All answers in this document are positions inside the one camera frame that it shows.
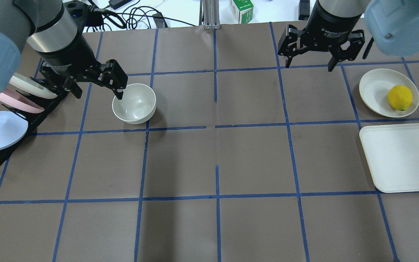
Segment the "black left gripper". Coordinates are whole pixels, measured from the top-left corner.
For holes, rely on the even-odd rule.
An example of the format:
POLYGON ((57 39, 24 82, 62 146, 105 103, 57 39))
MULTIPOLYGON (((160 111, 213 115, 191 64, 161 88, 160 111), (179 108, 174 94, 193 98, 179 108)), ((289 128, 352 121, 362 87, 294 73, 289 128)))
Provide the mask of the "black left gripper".
POLYGON ((55 94, 70 92, 80 99, 83 90, 77 82, 90 82, 113 91, 115 97, 123 99, 128 76, 118 61, 110 59, 101 64, 83 35, 76 35, 65 48, 55 52, 39 52, 42 58, 41 84, 55 94))

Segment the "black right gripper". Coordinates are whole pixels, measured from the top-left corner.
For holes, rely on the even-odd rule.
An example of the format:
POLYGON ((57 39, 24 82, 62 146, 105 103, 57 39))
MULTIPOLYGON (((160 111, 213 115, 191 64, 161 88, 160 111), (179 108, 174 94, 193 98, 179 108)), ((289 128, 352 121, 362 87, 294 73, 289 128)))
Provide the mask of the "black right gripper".
POLYGON ((289 68, 295 56, 312 48, 321 52, 329 50, 331 59, 327 68, 331 72, 340 62, 354 61, 361 51, 365 43, 364 30, 352 31, 360 16, 336 16, 316 2, 304 30, 286 26, 278 41, 278 55, 285 58, 285 67, 289 68), (346 42, 348 48, 342 49, 346 42))

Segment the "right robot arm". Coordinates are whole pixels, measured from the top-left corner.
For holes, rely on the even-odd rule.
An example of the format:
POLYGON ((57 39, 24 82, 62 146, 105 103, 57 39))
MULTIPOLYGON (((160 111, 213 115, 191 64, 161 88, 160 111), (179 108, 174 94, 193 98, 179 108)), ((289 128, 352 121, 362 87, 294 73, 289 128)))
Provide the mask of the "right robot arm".
POLYGON ((419 52, 419 0, 317 0, 307 25, 288 25, 278 42, 278 55, 289 68, 294 57, 309 51, 329 52, 328 71, 342 61, 354 61, 365 44, 365 32, 355 29, 359 19, 373 44, 385 55, 405 57, 419 52))

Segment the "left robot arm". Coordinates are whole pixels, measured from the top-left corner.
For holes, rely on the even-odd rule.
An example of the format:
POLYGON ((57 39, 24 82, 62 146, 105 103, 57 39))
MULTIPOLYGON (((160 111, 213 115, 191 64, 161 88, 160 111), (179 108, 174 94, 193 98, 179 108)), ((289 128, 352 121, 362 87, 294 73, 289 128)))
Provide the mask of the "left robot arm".
POLYGON ((0 0, 0 93, 31 46, 45 62, 45 86, 81 98, 78 82, 94 83, 123 98, 128 77, 116 60, 100 63, 61 0, 0 0))

